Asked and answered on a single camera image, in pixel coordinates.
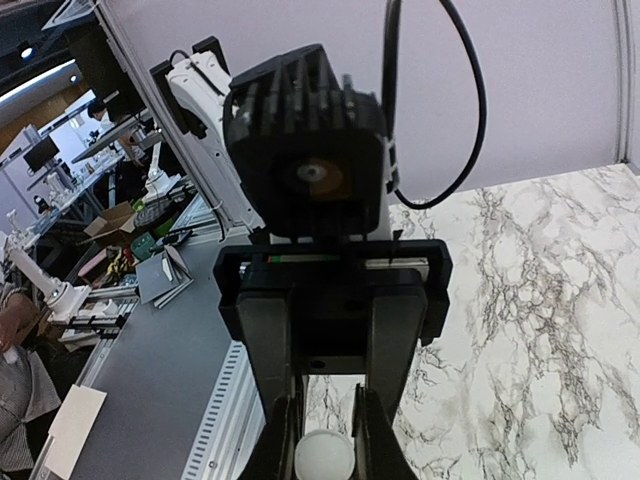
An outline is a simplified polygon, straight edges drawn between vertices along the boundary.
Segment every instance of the marble surface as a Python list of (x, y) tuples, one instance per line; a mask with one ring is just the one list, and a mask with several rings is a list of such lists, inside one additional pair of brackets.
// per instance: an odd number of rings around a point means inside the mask
[[(420, 479), (640, 479), (640, 182), (624, 165), (392, 207), (454, 261), (442, 337), (394, 429)], [(310, 382), (309, 430), (350, 433), (357, 377)]]

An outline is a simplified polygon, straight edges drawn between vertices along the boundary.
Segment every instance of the person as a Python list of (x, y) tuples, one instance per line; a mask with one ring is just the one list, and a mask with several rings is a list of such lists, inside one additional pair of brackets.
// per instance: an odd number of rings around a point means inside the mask
[(18, 357), (9, 363), (0, 355), (0, 472), (11, 480), (29, 478), (60, 400), (89, 356), (85, 350), (47, 358), (16, 345), (19, 332), (29, 328), (38, 314), (21, 289), (0, 284), (0, 352), (15, 348)]
[[(112, 122), (107, 107), (100, 100), (95, 99), (87, 107), (87, 115), (94, 120), (100, 122), (101, 134), (104, 134), (115, 127), (115, 123)], [(142, 150), (136, 142), (131, 138), (130, 134), (122, 135), (118, 139), (118, 143), (122, 145), (128, 162), (121, 162), (117, 169), (117, 186), (118, 190), (123, 192), (127, 200), (140, 197), (143, 193), (146, 174), (145, 165), (145, 152)]]
[[(100, 122), (100, 134), (105, 134), (116, 126), (116, 124), (111, 120), (109, 116), (106, 105), (98, 99), (95, 99), (89, 104), (89, 106), (87, 107), (87, 115), (90, 118), (93, 118), (94, 120)], [(144, 168), (145, 165), (142, 159), (144, 158), (145, 153), (136, 144), (133, 138), (131, 138), (130, 133), (126, 133), (118, 138), (118, 143), (124, 149), (128, 159), (133, 162), (135, 166)]]

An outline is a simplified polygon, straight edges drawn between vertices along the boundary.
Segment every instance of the black camera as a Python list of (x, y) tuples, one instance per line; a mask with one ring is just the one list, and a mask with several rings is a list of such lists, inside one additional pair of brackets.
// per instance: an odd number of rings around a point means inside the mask
[(388, 171), (384, 114), (348, 75), (339, 85), (321, 45), (276, 56), (230, 89), (225, 144), (271, 233), (341, 242), (378, 227)]

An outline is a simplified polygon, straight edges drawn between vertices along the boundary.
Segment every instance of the cardboard box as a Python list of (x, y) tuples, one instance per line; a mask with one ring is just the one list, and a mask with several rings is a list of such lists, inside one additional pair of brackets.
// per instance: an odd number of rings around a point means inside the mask
[(89, 240), (83, 243), (96, 242), (99, 247), (128, 247), (140, 234), (134, 225), (136, 212), (127, 202), (105, 210), (84, 229)]

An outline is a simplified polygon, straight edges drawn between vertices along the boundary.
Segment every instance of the white panel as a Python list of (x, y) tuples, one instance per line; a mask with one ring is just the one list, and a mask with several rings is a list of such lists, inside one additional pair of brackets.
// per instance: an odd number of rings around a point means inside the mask
[(31, 225), (37, 218), (31, 211), (31, 207), (14, 190), (9, 177), (2, 171), (0, 172), (0, 231), (2, 232), (11, 233), (12, 227), (7, 220), (7, 213), (11, 210), (16, 211), (21, 225)]
[(58, 158), (65, 161), (74, 175), (76, 173), (79, 173), (84, 163), (77, 163), (73, 165), (71, 163), (71, 160), (84, 152), (87, 149), (87, 146), (81, 140), (79, 133), (71, 126), (71, 123), (67, 122), (64, 125), (61, 125), (53, 132), (51, 132), (49, 136), (56, 143), (58, 149), (60, 150)]
[(24, 160), (22, 156), (17, 157), (11, 164), (4, 170), (5, 173), (11, 178), (11, 181), (15, 184), (16, 188), (20, 192), (20, 194), (25, 198), (27, 205), (33, 211), (33, 214), (38, 212), (38, 207), (33, 201), (33, 197), (39, 195), (45, 200), (49, 200), (49, 187), (47, 187), (43, 182), (39, 182), (35, 185), (31, 190), (28, 190), (29, 186), (38, 179), (43, 173), (44, 170), (39, 170), (35, 174), (31, 174), (31, 170), (27, 165), (27, 162)]
[[(631, 28), (633, 32), (633, 46), (635, 48), (635, 62), (640, 62), (640, 3), (638, 0), (625, 0), (631, 10)], [(631, 130), (631, 155), (629, 160), (640, 168), (640, 72), (635, 70), (635, 92), (633, 95), (633, 123)]]
[[(209, 35), (231, 73), (321, 42), (338, 74), (379, 91), (385, 2), (110, 0), (147, 69)], [(617, 59), (603, 0), (456, 0), (485, 72), (488, 135), (465, 188), (614, 161)], [(398, 152), (409, 196), (439, 193), (463, 167), (477, 104), (464, 50), (438, 2), (406, 0)]]

